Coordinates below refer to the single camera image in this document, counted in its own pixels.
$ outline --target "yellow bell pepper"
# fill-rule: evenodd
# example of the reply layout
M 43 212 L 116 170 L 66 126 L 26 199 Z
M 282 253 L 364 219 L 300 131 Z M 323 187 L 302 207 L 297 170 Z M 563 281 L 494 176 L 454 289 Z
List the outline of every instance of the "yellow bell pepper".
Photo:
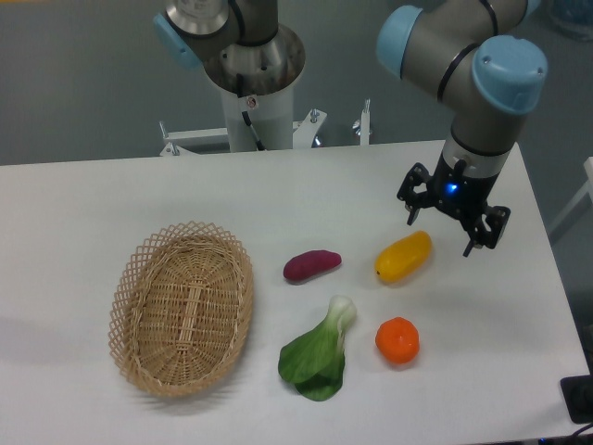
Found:
M 414 232 L 381 252 L 374 270 L 382 281 L 395 283 L 422 266 L 432 248 L 433 243 L 426 232 Z

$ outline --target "robotic arm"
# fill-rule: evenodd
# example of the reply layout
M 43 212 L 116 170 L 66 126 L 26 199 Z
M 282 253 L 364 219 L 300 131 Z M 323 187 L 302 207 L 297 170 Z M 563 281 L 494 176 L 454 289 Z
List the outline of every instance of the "robotic arm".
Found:
M 167 0 L 154 24 L 176 61 L 203 65 L 221 92 L 231 151 L 292 148 L 305 49 L 278 23 L 277 0 Z
M 396 10 L 377 42 L 380 62 L 457 112 L 434 174 L 414 165 L 397 197 L 410 211 L 436 207 L 459 220 L 473 248 L 494 248 L 511 211 L 487 197 L 534 109 L 548 64 L 533 44 L 500 35 L 539 0 L 448 0 L 431 13 Z M 415 188 L 421 184 L 426 190 Z

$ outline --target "light blue joint cap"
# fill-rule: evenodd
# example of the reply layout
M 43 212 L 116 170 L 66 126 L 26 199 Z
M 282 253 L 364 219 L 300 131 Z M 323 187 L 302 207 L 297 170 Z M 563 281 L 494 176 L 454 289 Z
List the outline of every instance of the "light blue joint cap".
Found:
M 165 45 L 175 61 L 184 68 L 192 69 L 202 66 L 202 62 L 187 45 L 180 35 L 171 27 L 167 20 L 160 14 L 153 19 L 158 39 Z
M 539 8 L 540 3 L 541 3 L 541 0 L 527 0 L 527 10 L 525 11 L 523 20 L 525 20 L 529 16 L 531 16 L 531 13 Z
M 544 53 L 527 40 L 498 35 L 473 57 L 473 81 L 494 107 L 513 115 L 532 111 L 548 74 Z
M 421 12 L 416 6 L 399 7 L 389 16 L 377 38 L 379 62 L 399 79 L 411 29 Z

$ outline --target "bolt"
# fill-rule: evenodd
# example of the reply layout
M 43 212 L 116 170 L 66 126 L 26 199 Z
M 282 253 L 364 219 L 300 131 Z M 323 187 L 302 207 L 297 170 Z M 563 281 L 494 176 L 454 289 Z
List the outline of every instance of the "bolt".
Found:
M 319 110 L 316 108 L 312 109 L 310 116 L 311 116 L 311 123 L 317 123 L 317 118 L 319 118 L 319 116 L 320 116 Z
M 160 126 L 160 132 L 163 134 L 163 139 L 167 139 L 169 137 L 169 133 L 165 129 L 165 122 L 159 121 L 158 125 Z

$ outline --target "bok choy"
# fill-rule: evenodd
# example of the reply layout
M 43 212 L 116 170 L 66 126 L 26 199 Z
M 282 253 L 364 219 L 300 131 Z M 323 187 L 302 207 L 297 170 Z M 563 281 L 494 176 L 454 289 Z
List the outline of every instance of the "bok choy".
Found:
M 281 349 L 280 377 L 312 401 L 330 399 L 342 387 L 344 338 L 355 318 L 356 307 L 349 297 L 332 297 L 323 321 Z

